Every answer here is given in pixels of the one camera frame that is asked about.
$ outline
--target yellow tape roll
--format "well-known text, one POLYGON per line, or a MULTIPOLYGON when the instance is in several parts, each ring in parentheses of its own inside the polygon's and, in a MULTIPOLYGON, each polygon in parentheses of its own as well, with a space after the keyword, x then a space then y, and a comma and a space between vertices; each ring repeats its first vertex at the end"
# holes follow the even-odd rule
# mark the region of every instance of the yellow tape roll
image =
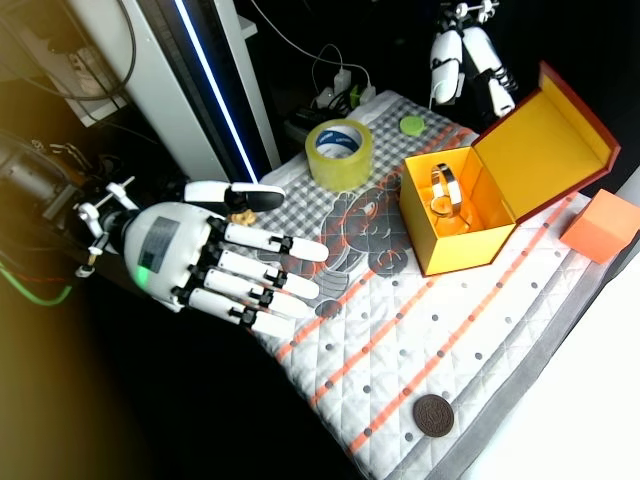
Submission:
POLYGON ((334 192, 352 190, 371 174, 373 139, 354 120, 330 120, 314 128, 305 142, 311 176, 334 192))

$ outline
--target yellow box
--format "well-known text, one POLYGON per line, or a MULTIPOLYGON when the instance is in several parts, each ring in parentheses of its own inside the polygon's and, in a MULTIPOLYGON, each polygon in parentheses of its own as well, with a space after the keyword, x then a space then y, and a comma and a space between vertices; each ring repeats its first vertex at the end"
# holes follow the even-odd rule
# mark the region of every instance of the yellow box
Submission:
POLYGON ((540 88, 471 147, 405 160, 400 210, 424 275, 491 263, 518 223, 611 170, 615 138, 546 63, 540 70, 540 88), (455 219, 429 208, 439 163, 462 190, 455 219))

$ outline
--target green light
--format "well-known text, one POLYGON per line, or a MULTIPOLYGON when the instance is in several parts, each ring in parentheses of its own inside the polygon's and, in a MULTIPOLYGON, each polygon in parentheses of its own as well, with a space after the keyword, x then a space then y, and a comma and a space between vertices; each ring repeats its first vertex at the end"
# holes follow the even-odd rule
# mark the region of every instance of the green light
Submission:
POLYGON ((149 282, 149 276, 151 275, 151 270, 148 270, 144 267, 138 267, 136 270, 136 278, 135 282, 140 288, 144 288, 147 286, 149 282))

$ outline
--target robotic hand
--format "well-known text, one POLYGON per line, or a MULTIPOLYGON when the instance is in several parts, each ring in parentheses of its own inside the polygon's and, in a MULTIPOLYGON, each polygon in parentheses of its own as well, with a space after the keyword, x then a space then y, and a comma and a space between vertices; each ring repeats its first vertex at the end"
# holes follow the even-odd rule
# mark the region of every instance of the robotic hand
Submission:
POLYGON ((92 271, 95 257, 104 250, 115 251, 124 256, 134 282, 175 312, 190 307, 269 335, 293 335, 294 322, 284 317, 305 316, 308 307, 280 290, 313 299, 319 294, 318 285, 231 252, 222 242, 314 262, 327 259, 327 247, 232 224, 190 204, 223 203, 233 213, 248 208, 267 211, 282 205, 285 193, 281 188, 194 182, 186 185, 184 202, 158 203, 140 210, 124 190, 131 180, 121 185, 109 184, 109 195, 97 205, 84 203, 78 207, 80 218, 96 237, 89 248, 91 265, 81 267, 79 276, 92 271), (101 218, 98 208, 114 197, 124 210, 101 218))
POLYGON ((431 47, 431 101, 450 104, 462 93, 465 77, 482 84, 492 114, 503 117, 515 108, 509 92, 516 82, 502 65, 489 36, 478 25, 495 14, 498 3, 482 0, 480 5, 459 3, 455 10, 443 10, 438 33, 431 47), (477 20, 470 12, 477 11, 477 20))

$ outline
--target orange cube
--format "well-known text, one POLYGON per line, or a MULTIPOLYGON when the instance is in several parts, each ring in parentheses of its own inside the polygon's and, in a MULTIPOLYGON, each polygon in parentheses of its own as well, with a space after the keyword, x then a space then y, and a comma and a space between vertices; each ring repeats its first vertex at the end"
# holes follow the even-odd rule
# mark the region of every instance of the orange cube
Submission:
POLYGON ((605 263, 631 243, 640 228, 640 208, 600 190, 560 240, 585 257, 605 263))

